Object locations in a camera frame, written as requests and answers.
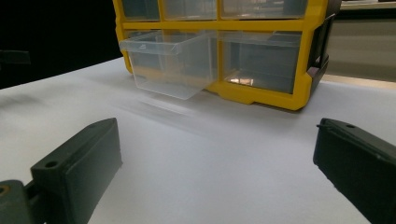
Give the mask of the yellow drawer cabinet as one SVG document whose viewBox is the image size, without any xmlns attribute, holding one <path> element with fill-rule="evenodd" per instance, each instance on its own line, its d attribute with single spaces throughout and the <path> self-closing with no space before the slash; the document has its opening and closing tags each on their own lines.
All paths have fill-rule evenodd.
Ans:
<svg viewBox="0 0 396 224">
<path fill-rule="evenodd" d="M 218 78 L 204 90 L 244 104 L 304 107 L 324 75 L 341 0 L 308 0 L 300 19 L 167 21 L 163 0 L 113 0 L 120 42 L 135 35 L 214 32 Z"/>
</svg>

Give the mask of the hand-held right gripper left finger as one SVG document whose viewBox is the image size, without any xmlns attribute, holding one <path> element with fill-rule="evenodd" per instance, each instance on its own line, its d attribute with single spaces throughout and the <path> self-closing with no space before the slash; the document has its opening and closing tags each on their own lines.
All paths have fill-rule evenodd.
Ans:
<svg viewBox="0 0 396 224">
<path fill-rule="evenodd" d="M 87 224 L 121 168 L 117 120 L 88 125 L 37 162 L 31 173 L 47 224 Z"/>
</svg>

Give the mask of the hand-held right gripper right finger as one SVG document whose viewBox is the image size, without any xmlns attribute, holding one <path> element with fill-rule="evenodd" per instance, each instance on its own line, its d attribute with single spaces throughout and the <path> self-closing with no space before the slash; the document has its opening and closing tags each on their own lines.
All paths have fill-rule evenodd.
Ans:
<svg viewBox="0 0 396 224">
<path fill-rule="evenodd" d="M 336 119 L 322 119 L 313 163 L 371 224 L 396 224 L 396 146 Z"/>
</svg>

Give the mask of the clear plastic drawer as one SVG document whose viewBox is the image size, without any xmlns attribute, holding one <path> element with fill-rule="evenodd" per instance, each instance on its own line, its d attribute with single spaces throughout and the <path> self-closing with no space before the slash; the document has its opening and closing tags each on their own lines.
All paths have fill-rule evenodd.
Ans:
<svg viewBox="0 0 396 224">
<path fill-rule="evenodd" d="M 137 88 L 189 99 L 218 78 L 214 32 L 154 31 L 120 42 L 128 53 Z"/>
<path fill-rule="evenodd" d="M 308 0 L 221 0 L 223 20 L 300 19 Z"/>
<path fill-rule="evenodd" d="M 163 0 L 167 21 L 209 21 L 217 17 L 216 0 Z"/>
</svg>

